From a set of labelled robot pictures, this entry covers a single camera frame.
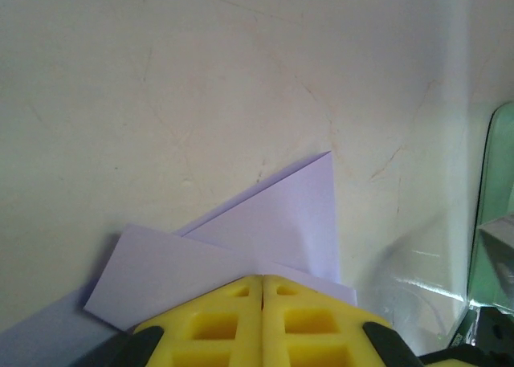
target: white wall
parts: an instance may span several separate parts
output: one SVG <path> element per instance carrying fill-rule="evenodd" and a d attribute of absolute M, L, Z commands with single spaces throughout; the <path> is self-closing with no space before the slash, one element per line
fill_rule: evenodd
<path fill-rule="evenodd" d="M 512 2 L 0 0 L 0 330 L 126 222 L 177 229 L 331 149 L 344 281 L 441 343 L 514 95 Z"/>

